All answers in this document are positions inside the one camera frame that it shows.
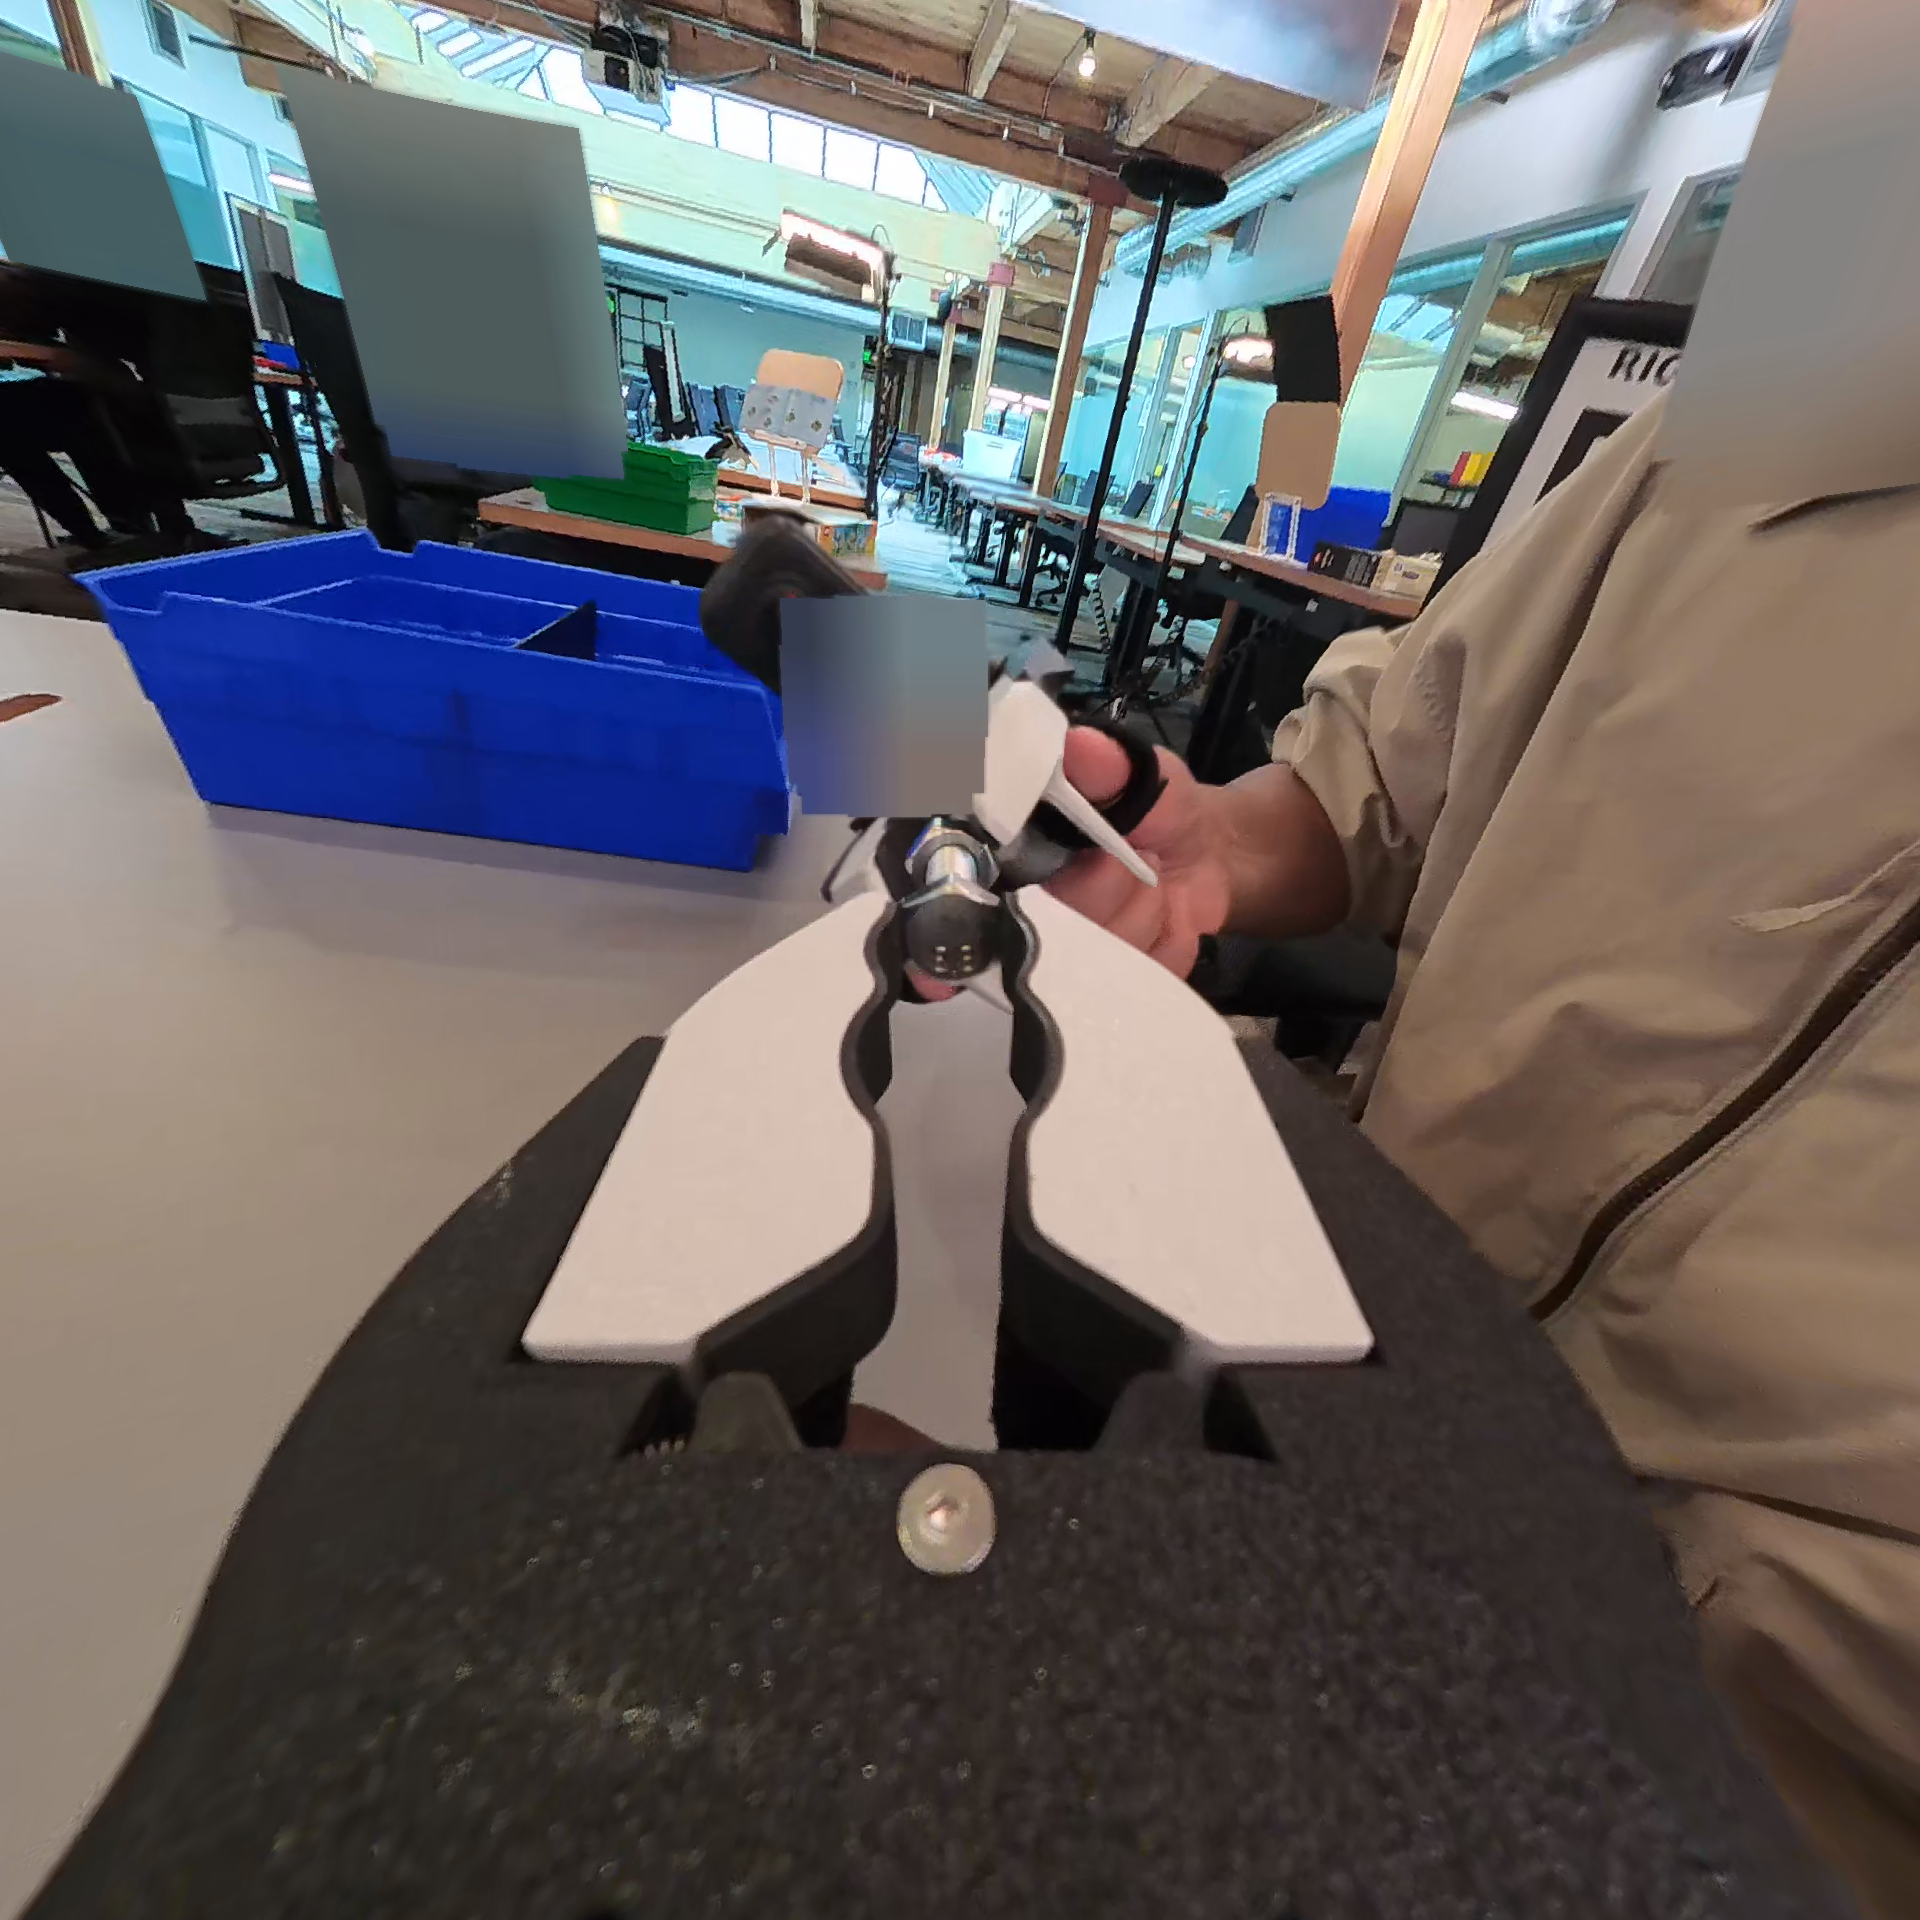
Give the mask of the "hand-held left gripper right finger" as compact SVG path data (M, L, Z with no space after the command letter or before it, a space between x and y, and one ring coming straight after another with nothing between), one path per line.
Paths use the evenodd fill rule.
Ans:
M1146 1370L1369 1362L1374 1332L1231 1028L1046 889L1011 904L1002 1322L1107 1411Z

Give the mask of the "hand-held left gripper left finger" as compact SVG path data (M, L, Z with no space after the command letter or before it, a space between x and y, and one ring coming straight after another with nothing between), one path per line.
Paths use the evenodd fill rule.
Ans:
M522 1329L537 1362L851 1380L898 1303L878 1092L891 902L864 891L716 982L662 1036Z

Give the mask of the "steel hex bolt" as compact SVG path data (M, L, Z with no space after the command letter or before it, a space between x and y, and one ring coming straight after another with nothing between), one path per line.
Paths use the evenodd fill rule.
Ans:
M901 978L917 1001L944 1001L1002 963L1002 896L974 870L923 879L898 904Z

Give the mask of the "blue bin with black divider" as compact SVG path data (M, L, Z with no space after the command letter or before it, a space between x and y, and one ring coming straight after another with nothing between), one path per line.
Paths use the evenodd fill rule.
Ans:
M728 870L790 830L695 587L366 533L83 584L203 803Z

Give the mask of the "person's right hand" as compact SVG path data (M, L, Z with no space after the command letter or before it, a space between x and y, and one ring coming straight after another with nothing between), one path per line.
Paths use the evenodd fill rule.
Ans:
M1097 846L1069 851L1058 875L1038 880L1086 920L1117 932L1177 978L1188 978L1204 940L1227 928L1237 896L1237 793L1213 788L1166 747L1126 731L1073 726L1065 736L1069 788L1111 818L1130 795L1149 795L1125 833L1142 880L1125 857Z

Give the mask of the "green crate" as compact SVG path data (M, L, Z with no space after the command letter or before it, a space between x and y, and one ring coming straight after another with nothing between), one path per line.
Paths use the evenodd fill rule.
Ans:
M673 445L631 439L622 476L537 476L551 511L606 519L661 534L708 534L720 463Z

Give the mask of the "wooden side table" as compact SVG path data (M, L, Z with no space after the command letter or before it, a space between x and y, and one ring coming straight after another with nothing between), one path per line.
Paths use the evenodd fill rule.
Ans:
M884 592L890 570L877 558L877 546L843 551L835 534L877 534L871 519L845 511L800 509L796 503L741 506L731 519L716 519L705 533L676 534L662 527L631 526L601 514L571 514L549 506L545 493L522 485L478 503L478 541L491 551L512 551L556 563L586 563L637 580L671 580L682 587L705 587L708 576L731 558L741 534L772 519L806 522L809 537L854 574L858 587Z

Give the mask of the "small background instruction board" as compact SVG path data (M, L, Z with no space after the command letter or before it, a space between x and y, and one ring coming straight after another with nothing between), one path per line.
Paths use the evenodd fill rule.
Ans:
M767 348L740 403L740 435L819 456L845 389L845 366L832 357Z

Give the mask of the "black floor lamp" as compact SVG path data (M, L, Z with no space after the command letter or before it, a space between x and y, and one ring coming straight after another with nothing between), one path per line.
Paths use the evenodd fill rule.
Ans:
M1093 561L1093 548L1097 548L1097 527L1101 527L1101 514L1107 506L1107 493L1114 482L1114 466L1117 466L1117 448L1119 448L1119 431L1125 431L1125 418L1126 418L1126 400L1134 392L1134 378L1136 378L1136 361L1139 361L1139 347L1146 336L1146 322L1149 322L1149 308L1153 308L1153 290L1159 280L1159 266L1164 266L1164 255L1166 255L1166 237L1173 229L1173 219L1178 215L1178 207L1209 207L1217 204L1227 192L1227 183L1222 172L1204 170L1199 162L1187 162L1187 161L1173 161L1173 157L1155 157L1155 153L1139 153L1130 157L1119 166L1119 183L1136 197L1136 199L1149 199L1155 204L1155 219L1149 229L1149 252L1146 252L1146 263L1142 263L1142 280L1139 280L1139 300L1136 300L1136 317L1126 336L1126 353L1119 358L1119 371L1117 371L1117 397L1114 397L1114 414L1107 420L1107 437L1101 445L1101 459L1090 478L1090 499L1086 506L1086 519L1077 526L1077 541L1074 541L1074 558L1069 567L1069 580L1065 580L1065 598L1063 598L1063 610L1058 610L1058 624L1055 624L1055 637L1053 646L1058 652L1069 652L1073 638L1074 638L1074 624L1077 624L1077 610L1086 599L1086 576L1090 570Z

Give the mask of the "printed tag sign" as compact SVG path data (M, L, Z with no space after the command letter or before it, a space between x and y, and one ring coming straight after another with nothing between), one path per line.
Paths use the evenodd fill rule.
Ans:
M1448 546L1437 587L1568 478L1581 459L1670 392L1695 302L1577 298L1506 428L1475 499Z

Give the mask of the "black office chair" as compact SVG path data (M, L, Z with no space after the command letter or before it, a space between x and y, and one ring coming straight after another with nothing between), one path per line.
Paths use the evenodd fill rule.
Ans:
M5 263L5 476L85 548L201 537L192 499L288 485L254 383L242 278L166 298Z

